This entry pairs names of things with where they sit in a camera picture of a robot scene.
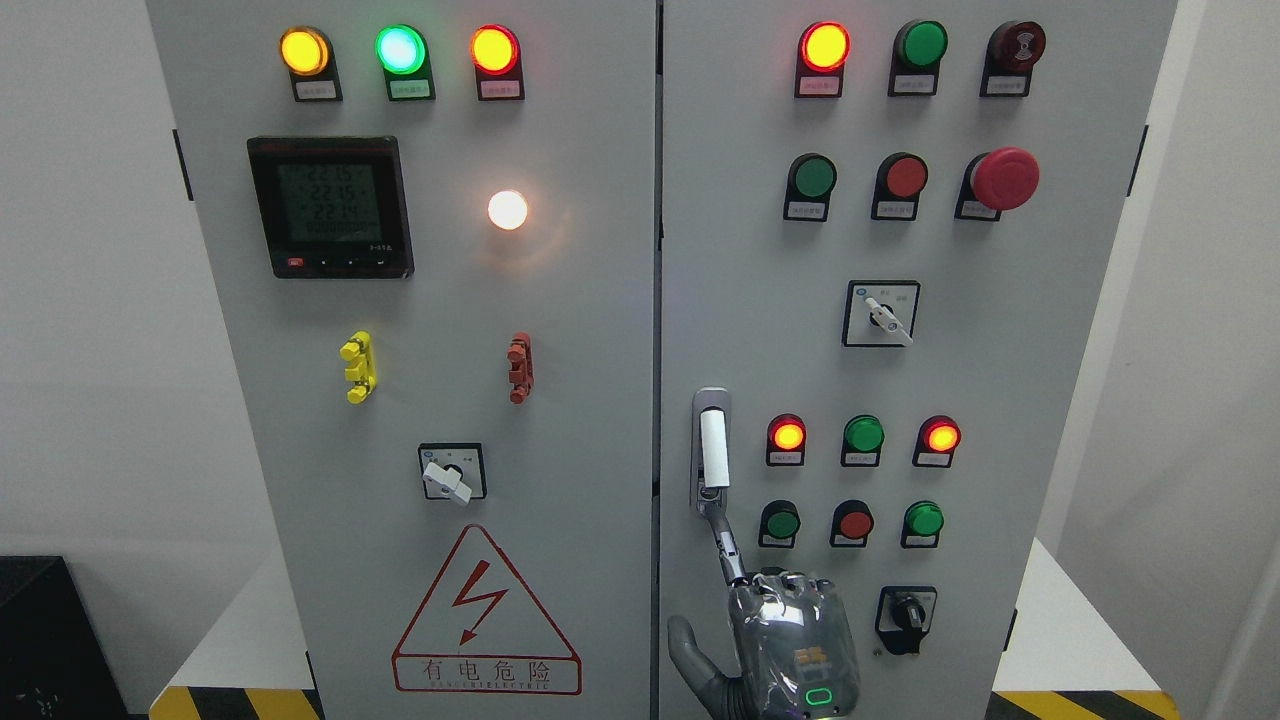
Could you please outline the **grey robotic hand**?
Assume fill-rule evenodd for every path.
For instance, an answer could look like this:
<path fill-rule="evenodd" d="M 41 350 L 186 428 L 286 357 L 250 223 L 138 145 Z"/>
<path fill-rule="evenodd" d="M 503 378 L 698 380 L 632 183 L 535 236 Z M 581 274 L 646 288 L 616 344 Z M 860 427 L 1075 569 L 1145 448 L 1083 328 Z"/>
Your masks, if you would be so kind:
<path fill-rule="evenodd" d="M 721 503 L 705 501 L 728 589 L 741 676 L 726 676 L 698 647 L 690 623 L 667 623 L 668 653 L 713 719 L 846 717 L 860 679 L 845 607 L 835 584 L 781 568 L 745 571 Z"/>

